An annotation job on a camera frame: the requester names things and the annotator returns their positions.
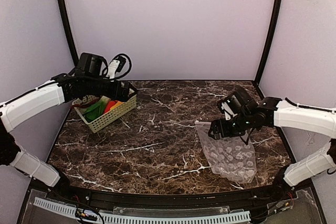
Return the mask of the clear zip top bag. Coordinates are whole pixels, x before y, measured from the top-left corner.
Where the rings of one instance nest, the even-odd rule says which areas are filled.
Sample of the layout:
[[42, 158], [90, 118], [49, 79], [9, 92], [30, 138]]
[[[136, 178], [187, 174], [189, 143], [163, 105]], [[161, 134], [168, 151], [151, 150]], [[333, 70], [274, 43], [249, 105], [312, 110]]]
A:
[[256, 155], [252, 143], [240, 137], [214, 140], [208, 136], [209, 122], [196, 121], [198, 137], [212, 173], [231, 182], [249, 184], [256, 173]]

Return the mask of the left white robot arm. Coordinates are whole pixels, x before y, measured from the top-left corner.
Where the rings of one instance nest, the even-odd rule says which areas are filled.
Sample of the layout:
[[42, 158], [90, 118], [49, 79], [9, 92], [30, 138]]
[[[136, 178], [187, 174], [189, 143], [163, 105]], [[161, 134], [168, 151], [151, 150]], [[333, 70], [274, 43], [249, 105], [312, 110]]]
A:
[[1, 165], [11, 166], [50, 188], [68, 185], [66, 175], [24, 150], [15, 142], [11, 131], [43, 111], [86, 95], [127, 102], [134, 87], [122, 78], [131, 69], [131, 58], [123, 53], [114, 56], [110, 62], [102, 56], [82, 53], [69, 73], [56, 75], [1, 103]]

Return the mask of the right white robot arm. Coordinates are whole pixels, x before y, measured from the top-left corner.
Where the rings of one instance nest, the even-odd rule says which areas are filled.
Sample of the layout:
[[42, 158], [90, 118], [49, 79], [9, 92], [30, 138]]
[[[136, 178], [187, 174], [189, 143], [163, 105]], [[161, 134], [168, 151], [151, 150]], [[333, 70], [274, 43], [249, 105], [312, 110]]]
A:
[[288, 127], [329, 137], [329, 142], [303, 160], [282, 168], [273, 184], [288, 189], [324, 171], [335, 168], [335, 109], [266, 97], [254, 100], [239, 88], [217, 104], [224, 118], [211, 122], [208, 136], [214, 140], [243, 137], [262, 127]]

